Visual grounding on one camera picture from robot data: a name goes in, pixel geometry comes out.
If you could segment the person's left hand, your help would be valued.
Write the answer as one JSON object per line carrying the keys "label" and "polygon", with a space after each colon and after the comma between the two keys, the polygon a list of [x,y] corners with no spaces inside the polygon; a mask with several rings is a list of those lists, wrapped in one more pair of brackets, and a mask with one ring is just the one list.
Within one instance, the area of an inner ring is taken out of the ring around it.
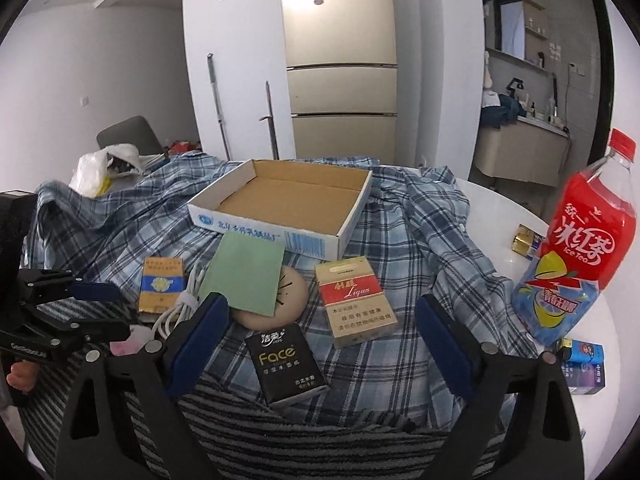
{"label": "person's left hand", "polygon": [[28,361],[14,362],[6,375],[8,385],[22,393],[30,393],[37,383],[40,366]]}

